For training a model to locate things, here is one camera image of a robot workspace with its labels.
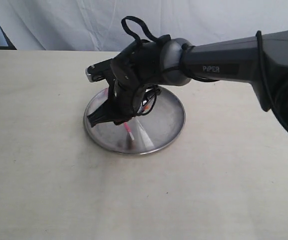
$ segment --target robotic arm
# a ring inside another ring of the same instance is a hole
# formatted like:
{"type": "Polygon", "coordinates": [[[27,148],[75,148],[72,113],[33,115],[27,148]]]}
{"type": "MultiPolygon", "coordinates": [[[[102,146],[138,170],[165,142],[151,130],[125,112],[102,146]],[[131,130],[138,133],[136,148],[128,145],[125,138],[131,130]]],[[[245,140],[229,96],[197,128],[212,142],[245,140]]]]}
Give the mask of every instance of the robotic arm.
{"type": "Polygon", "coordinates": [[[90,82],[109,84],[107,101],[88,116],[92,127],[147,115],[160,94],[158,85],[184,86],[194,79],[251,84],[261,108],[271,109],[288,131],[288,31],[193,46],[183,38],[154,37],[134,16],[125,17],[122,26],[135,41],[113,59],[86,69],[90,82]],[[126,20],[138,23],[150,41],[132,32],[126,20]]]}

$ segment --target black strap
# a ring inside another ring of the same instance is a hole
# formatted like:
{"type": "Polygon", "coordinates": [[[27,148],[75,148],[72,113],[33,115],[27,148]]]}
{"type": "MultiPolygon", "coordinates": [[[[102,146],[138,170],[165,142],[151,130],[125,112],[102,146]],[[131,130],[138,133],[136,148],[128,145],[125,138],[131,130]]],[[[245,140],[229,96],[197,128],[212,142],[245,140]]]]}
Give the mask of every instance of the black strap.
{"type": "Polygon", "coordinates": [[[149,40],[151,40],[151,41],[153,41],[153,42],[156,42],[156,43],[158,42],[158,38],[156,38],[154,35],[151,34],[151,32],[149,31],[147,25],[144,23],[143,20],[141,20],[141,19],[139,19],[139,18],[137,18],[137,17],[134,17],[134,16],[127,16],[127,17],[123,18],[122,21],[121,21],[121,22],[122,22],[122,27],[123,27],[124,31],[125,31],[128,35],[132,36],[132,37],[135,39],[135,41],[136,41],[136,43],[137,43],[138,46],[141,46],[141,45],[143,44],[143,43],[142,43],[142,40],[140,39],[140,36],[139,36],[138,34],[134,33],[134,32],[128,27],[128,25],[127,25],[127,23],[126,23],[126,20],[133,21],[133,22],[137,23],[138,25],[140,25],[140,27],[142,28],[145,36],[146,36],[149,40]]]}

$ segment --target table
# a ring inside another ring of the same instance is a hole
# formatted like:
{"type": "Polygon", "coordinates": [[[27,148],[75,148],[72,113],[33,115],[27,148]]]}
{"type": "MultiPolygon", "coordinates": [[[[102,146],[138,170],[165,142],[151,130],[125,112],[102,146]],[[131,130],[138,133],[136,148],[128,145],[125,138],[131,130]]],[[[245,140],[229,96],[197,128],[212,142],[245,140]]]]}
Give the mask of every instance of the table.
{"type": "Polygon", "coordinates": [[[0,50],[0,239],[288,239],[288,134],[250,85],[167,87],[186,109],[168,148],[107,152],[85,134],[115,52],[0,50]]]}

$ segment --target white tabletop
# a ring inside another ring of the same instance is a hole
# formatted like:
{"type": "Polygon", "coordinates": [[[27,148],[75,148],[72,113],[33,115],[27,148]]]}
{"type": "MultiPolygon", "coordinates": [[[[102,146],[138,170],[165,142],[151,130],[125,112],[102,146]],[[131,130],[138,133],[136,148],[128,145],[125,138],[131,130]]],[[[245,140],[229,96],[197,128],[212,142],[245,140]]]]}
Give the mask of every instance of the white tabletop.
{"type": "Polygon", "coordinates": [[[84,133],[112,52],[0,51],[0,239],[288,239],[288,134],[250,85],[168,87],[186,125],[146,156],[84,133]]]}

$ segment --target stainless steel plate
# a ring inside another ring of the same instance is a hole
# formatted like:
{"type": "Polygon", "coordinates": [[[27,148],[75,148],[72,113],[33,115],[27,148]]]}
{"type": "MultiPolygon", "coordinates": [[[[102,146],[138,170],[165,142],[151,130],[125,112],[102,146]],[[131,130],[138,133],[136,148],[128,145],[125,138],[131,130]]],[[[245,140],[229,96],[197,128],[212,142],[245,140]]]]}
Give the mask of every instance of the stainless steel plate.
{"type": "Polygon", "coordinates": [[[148,115],[135,117],[119,126],[108,122],[91,128],[87,116],[107,100],[108,89],[104,89],[87,105],[83,121],[86,132],[104,149],[121,154],[143,155],[167,147],[185,125],[185,110],[173,93],[163,87],[161,90],[148,115]]]}

